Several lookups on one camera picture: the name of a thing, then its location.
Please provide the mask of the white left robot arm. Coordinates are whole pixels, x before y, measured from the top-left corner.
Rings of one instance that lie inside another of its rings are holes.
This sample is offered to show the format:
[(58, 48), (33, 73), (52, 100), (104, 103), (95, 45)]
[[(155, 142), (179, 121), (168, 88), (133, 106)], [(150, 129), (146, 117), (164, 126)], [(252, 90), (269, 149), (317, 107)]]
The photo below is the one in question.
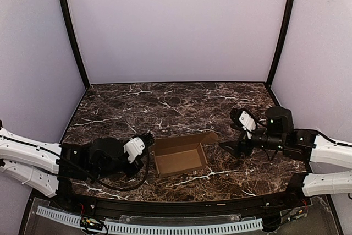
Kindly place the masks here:
[(1, 172), (51, 198), (71, 187), (71, 179), (102, 184), (123, 172), (136, 175), (154, 144), (151, 132), (129, 139), (97, 138), (84, 145), (46, 143), (1, 128)]

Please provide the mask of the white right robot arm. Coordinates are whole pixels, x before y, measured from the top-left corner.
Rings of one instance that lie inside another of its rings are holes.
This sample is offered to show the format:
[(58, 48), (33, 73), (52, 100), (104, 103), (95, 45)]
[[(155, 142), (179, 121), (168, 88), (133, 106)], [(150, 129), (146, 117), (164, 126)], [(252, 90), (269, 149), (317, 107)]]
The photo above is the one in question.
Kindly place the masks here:
[[(285, 157), (304, 163), (306, 171), (294, 174), (287, 185), (287, 201), (325, 194), (351, 195), (351, 143), (331, 139), (318, 130), (295, 129), (291, 110), (281, 106), (265, 111), (265, 123), (245, 108), (234, 108), (229, 116), (231, 128), (241, 134), (237, 140), (222, 142), (219, 146), (237, 159), (260, 149), (275, 154), (281, 152)], [(327, 163), (346, 170), (314, 174), (310, 163)]]

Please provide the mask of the brown cardboard box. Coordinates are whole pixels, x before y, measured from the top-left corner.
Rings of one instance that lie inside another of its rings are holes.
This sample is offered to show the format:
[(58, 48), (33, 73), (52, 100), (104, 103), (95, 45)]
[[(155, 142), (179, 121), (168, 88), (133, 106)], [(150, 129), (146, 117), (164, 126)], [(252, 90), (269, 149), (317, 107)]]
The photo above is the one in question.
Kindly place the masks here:
[(218, 135), (211, 131), (171, 138), (156, 139), (150, 148), (154, 153), (159, 178), (176, 176), (202, 170), (207, 166), (205, 145), (218, 141)]

